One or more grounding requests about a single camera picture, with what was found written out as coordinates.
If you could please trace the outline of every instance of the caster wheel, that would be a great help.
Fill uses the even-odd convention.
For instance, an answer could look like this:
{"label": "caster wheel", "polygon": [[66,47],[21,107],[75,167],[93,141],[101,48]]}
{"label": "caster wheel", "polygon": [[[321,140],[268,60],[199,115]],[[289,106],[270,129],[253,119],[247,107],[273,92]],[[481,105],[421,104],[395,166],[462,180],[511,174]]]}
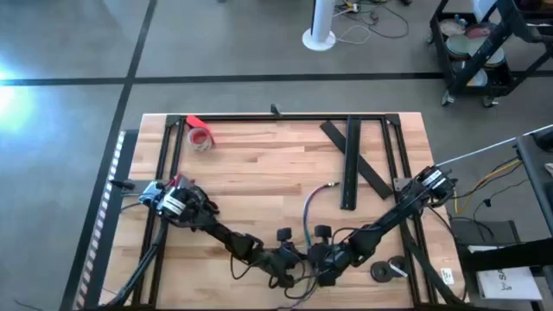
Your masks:
{"label": "caster wheel", "polygon": [[[396,267],[398,267],[401,271],[406,272],[405,271],[405,257],[403,257],[403,256],[394,256],[394,257],[388,259],[388,263],[391,263],[391,264],[395,265]],[[397,271],[395,271],[394,269],[390,268],[390,270],[391,270],[392,275],[394,275],[394,277],[402,277],[402,275],[397,273]]]}
{"label": "caster wheel", "polygon": [[449,91],[446,91],[442,96],[442,106],[446,107],[449,104],[453,104],[455,102],[455,97],[452,95],[449,95]]}
{"label": "caster wheel", "polygon": [[434,34],[432,34],[432,30],[430,30],[429,36],[426,37],[426,43],[429,45],[434,43]]}
{"label": "caster wheel", "polygon": [[276,231],[276,240],[279,242],[285,242],[292,238],[292,228],[282,228]]}
{"label": "caster wheel", "polygon": [[315,226],[315,236],[317,238],[331,238],[332,237],[332,228],[328,225],[316,225]]}
{"label": "caster wheel", "polygon": [[484,106],[484,108],[493,108],[496,105],[499,105],[499,101],[493,97],[483,97],[482,105]]}
{"label": "caster wheel", "polygon": [[376,262],[371,266],[371,276],[376,282],[389,282],[394,277],[387,262]]}

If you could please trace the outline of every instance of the metal cart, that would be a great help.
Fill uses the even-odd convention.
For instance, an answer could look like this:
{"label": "metal cart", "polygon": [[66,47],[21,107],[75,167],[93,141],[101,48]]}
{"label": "metal cart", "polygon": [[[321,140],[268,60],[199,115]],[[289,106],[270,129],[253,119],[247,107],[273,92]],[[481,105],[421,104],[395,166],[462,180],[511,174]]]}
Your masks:
{"label": "metal cart", "polygon": [[[440,30],[440,21],[455,19],[455,16],[463,18],[468,25],[477,23],[472,13],[444,13],[448,0],[441,0],[432,19],[430,20],[431,34],[429,43],[434,42],[438,57],[438,63],[444,72],[448,89],[442,97],[442,105],[447,106],[455,102],[455,97],[460,95],[473,95],[482,98],[482,104],[486,108],[494,107],[499,103],[498,98],[511,93],[526,78],[532,75],[542,66],[545,61],[553,57],[553,12],[528,12],[522,11],[515,3],[516,0],[498,0],[496,4],[486,13],[482,22],[487,22],[490,15],[498,10],[501,14],[501,23],[493,29],[492,33],[484,41],[476,54],[466,61],[460,71],[454,71],[452,59],[449,57],[446,48],[447,36]],[[484,67],[490,57],[503,45],[503,43],[515,34],[529,43],[543,43],[545,53],[540,56],[521,74],[514,75],[509,69],[507,62],[498,67]],[[487,74],[485,86],[468,86],[469,80],[480,70],[484,69]]]}

